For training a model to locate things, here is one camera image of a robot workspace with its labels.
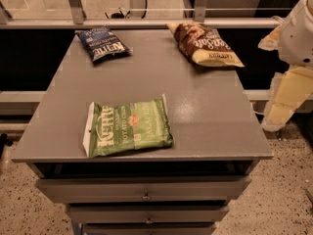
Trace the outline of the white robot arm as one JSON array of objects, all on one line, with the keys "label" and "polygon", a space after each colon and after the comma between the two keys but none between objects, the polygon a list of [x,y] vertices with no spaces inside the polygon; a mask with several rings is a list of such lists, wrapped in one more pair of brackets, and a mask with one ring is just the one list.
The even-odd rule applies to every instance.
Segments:
[{"label": "white robot arm", "polygon": [[258,47],[277,50],[279,59],[289,65],[284,74],[272,78],[261,122],[264,130],[278,131],[313,93],[313,0],[299,0]]}]

